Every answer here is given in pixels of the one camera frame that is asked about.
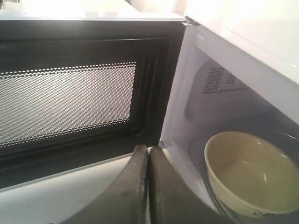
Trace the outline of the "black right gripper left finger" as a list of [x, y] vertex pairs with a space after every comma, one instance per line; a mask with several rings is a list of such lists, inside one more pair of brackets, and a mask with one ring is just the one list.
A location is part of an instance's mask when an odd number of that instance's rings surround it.
[[64, 224], [145, 224], [149, 152], [137, 145], [125, 168], [82, 210]]

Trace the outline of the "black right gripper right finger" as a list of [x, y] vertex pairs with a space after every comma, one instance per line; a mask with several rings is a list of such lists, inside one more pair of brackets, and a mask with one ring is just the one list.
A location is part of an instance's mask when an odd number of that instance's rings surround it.
[[187, 186], [160, 147], [149, 153], [149, 211], [152, 224], [230, 224]]

